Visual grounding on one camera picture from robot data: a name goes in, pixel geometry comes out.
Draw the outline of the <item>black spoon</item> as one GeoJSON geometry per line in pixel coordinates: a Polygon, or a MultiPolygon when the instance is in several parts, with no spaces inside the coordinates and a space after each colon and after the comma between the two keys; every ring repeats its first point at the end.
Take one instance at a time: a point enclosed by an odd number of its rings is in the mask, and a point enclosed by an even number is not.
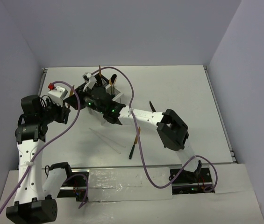
{"type": "Polygon", "coordinates": [[[110,79],[110,85],[112,86],[112,96],[115,97],[115,93],[114,93],[114,85],[115,85],[115,82],[116,82],[116,79],[117,79],[117,75],[116,74],[113,74],[111,76],[111,79],[110,79]]]}

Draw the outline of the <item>gold spoon green handle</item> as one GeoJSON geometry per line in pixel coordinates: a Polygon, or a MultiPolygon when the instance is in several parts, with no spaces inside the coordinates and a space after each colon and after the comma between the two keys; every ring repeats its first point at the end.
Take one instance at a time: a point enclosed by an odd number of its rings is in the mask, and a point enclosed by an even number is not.
{"type": "Polygon", "coordinates": [[[109,84],[110,84],[110,95],[111,97],[113,97],[113,81],[112,78],[109,79],[109,84]]]}

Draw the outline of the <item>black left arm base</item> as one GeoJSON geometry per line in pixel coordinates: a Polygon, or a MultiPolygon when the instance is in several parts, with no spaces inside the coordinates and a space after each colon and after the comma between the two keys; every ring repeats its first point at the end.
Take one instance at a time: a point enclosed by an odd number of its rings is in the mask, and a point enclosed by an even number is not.
{"type": "Polygon", "coordinates": [[[52,198],[75,198],[77,202],[87,202],[89,173],[73,171],[68,162],[45,166],[46,181],[43,185],[45,196],[52,198]]]}

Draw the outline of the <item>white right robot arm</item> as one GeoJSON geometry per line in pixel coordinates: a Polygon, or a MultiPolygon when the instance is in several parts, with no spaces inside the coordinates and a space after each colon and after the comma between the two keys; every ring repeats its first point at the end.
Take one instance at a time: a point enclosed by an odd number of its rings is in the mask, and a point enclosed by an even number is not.
{"type": "Polygon", "coordinates": [[[118,91],[111,85],[83,84],[76,89],[81,108],[88,108],[103,119],[103,122],[116,125],[134,125],[141,129],[156,131],[163,146],[172,151],[181,152],[182,159],[188,161],[194,157],[188,138],[188,126],[172,109],[165,112],[144,111],[129,108],[118,101],[118,91]]]}

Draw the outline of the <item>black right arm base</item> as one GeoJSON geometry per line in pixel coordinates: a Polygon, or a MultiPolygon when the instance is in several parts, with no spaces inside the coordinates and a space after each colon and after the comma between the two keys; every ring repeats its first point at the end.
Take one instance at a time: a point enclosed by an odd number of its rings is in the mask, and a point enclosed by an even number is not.
{"type": "Polygon", "coordinates": [[[183,170],[181,174],[172,182],[173,195],[214,193],[214,181],[208,167],[201,167],[200,172],[195,175],[189,171],[183,170]]]}

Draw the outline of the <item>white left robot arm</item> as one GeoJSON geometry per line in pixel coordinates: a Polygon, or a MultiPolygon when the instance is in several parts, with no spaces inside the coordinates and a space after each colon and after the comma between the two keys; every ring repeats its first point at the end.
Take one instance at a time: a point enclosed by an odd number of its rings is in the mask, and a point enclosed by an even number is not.
{"type": "Polygon", "coordinates": [[[60,187],[73,182],[74,175],[67,162],[53,164],[42,182],[42,154],[48,125],[67,124],[70,109],[65,94],[49,93],[46,99],[30,95],[21,99],[22,115],[15,131],[19,153],[19,183],[14,204],[6,209],[6,217],[14,224],[45,224],[57,218],[56,197],[60,187]]]}

